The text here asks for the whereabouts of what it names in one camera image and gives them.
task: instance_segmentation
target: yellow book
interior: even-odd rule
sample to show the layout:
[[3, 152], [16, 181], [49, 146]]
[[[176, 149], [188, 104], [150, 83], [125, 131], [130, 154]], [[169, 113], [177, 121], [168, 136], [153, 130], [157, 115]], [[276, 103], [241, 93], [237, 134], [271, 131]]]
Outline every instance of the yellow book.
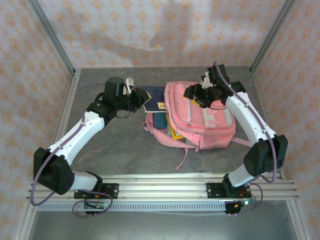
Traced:
[[170, 130], [170, 133], [171, 133], [171, 137], [173, 140], [178, 140], [178, 139], [184, 139], [185, 137], [182, 136], [180, 133], [176, 132], [173, 127], [171, 126], [171, 123], [170, 123], [170, 119], [168, 117], [168, 114], [166, 115], [166, 120], [168, 122], [168, 128]]

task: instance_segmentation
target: book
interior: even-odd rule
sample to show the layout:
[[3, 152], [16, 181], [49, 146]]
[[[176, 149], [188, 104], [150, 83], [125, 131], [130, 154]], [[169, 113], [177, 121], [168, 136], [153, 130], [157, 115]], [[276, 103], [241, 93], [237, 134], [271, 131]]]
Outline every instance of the book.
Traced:
[[168, 120], [165, 112], [154, 112], [153, 116], [153, 126], [156, 129], [167, 129]]
[[138, 86], [138, 89], [150, 94], [151, 99], [143, 105], [146, 113], [166, 113], [164, 86]]
[[173, 127], [171, 126], [170, 119], [169, 119], [168, 115], [166, 115], [166, 120], [168, 122], [168, 125], [167, 125], [168, 135], [170, 135], [173, 140], [184, 139], [185, 138], [184, 136], [182, 136], [180, 133], [178, 133], [177, 131], [175, 131], [173, 129]]

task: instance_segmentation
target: yellow label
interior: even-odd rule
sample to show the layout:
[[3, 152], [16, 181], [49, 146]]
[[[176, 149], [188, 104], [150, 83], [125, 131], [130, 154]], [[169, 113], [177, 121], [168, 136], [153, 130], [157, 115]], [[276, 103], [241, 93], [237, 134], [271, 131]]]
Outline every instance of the yellow label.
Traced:
[[170, 129], [170, 132], [171, 132], [171, 137], [173, 140], [178, 140], [178, 139], [184, 139], [185, 137], [182, 136], [180, 133], [176, 132], [173, 127], [171, 126], [170, 124], [170, 119], [168, 117], [168, 114], [165, 115], [166, 116], [166, 119], [168, 121], [168, 127]]
[[158, 102], [158, 108], [161, 110], [165, 110], [165, 103], [164, 102]]
[[191, 102], [192, 102], [193, 104], [197, 105], [198, 107], [200, 107], [200, 104], [197, 103], [196, 100], [193, 99]]

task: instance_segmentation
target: pink patterned wall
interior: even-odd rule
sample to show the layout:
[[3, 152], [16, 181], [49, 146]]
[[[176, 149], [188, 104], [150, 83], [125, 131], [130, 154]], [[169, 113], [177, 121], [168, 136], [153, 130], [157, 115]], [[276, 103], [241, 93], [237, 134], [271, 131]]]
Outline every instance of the pink patterned wall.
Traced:
[[70, 77], [26, 0], [0, 4], [0, 239], [11, 240]]
[[320, 3], [300, 0], [255, 74], [270, 126], [288, 137], [284, 171], [297, 181], [320, 239]]
[[40, 0], [75, 68], [249, 66], [285, 0]]

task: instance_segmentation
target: gray mat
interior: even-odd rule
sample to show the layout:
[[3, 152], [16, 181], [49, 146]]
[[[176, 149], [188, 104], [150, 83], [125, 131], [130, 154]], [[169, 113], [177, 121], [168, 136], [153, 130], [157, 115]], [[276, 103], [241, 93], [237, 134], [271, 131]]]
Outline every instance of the gray mat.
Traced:
[[[247, 90], [252, 104], [263, 116], [255, 84], [248, 67], [227, 67], [230, 81], [240, 81]], [[165, 86], [171, 81], [198, 82], [206, 67], [149, 67], [83, 69], [78, 88], [88, 83], [105, 82], [109, 77], [134, 79], [138, 86]], [[78, 94], [75, 101], [83, 111], [92, 103], [104, 86], [90, 86]], [[76, 124], [81, 115], [72, 106], [67, 130]], [[168, 174], [176, 173], [185, 151], [161, 145], [142, 128], [146, 114], [143, 109], [126, 119], [114, 118], [98, 132], [76, 156], [72, 169], [106, 174]], [[247, 139], [243, 129], [236, 125], [236, 137]], [[227, 148], [190, 150], [178, 173], [231, 172], [243, 163], [249, 148], [231, 142]]]

